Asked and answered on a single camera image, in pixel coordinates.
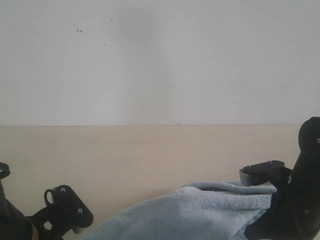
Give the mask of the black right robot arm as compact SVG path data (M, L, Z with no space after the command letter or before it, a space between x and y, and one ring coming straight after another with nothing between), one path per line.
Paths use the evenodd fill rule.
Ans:
M300 153L293 169L271 160L240 169L247 187L271 183L268 210L244 231L248 240L313 240L320 232L320 118L305 121L298 133Z

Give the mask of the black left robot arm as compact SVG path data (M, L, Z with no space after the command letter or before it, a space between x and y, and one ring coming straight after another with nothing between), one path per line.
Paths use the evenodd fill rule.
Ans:
M0 238L2 240L62 240L69 231L54 211L53 205L25 216L6 197L0 186Z

